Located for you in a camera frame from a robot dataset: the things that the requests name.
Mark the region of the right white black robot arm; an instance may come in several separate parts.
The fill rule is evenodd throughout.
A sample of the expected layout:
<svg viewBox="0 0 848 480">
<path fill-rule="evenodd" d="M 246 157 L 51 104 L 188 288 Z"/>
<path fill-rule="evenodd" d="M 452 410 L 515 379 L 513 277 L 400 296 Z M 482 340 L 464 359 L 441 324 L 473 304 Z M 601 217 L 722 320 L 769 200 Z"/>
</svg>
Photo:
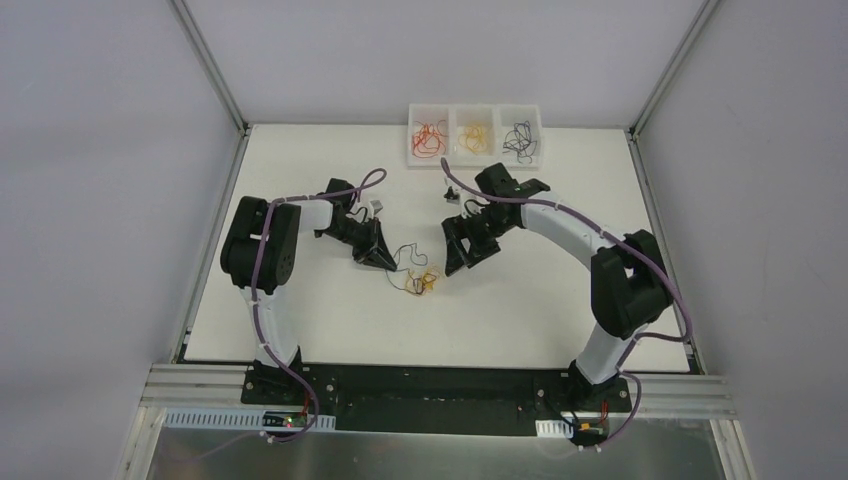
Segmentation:
<svg viewBox="0 0 848 480">
<path fill-rule="evenodd" d="M 451 173 L 446 180 L 461 210 L 441 223 L 447 275 L 498 253 L 499 238 L 513 229 L 551 241 L 587 269 L 595 326 L 568 367 L 563 391 L 566 405 L 595 408 L 619 378 L 637 336 L 674 301 L 655 236 L 647 230 L 617 235 L 561 202 L 546 183 L 520 182 L 501 163 L 478 173 L 474 188 Z"/>
</svg>

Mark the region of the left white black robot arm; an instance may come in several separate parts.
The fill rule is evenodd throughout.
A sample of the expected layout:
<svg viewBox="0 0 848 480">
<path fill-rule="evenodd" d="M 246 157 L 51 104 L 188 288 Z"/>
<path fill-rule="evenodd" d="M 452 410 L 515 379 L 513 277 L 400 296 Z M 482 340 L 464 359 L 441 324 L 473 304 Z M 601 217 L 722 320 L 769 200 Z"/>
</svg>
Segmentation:
<svg viewBox="0 0 848 480">
<path fill-rule="evenodd" d="M 288 405 L 309 395 L 301 374 L 293 313 L 286 305 L 301 233 L 328 236 L 350 246 L 359 265 L 396 271 L 376 210 L 362 202 L 363 191 L 380 183 L 385 174 L 375 169 L 359 186 L 332 178 L 315 195 L 239 200 L 221 249 L 220 266 L 245 300 L 256 338 L 243 402 L 258 404 L 268 399 Z"/>
</svg>

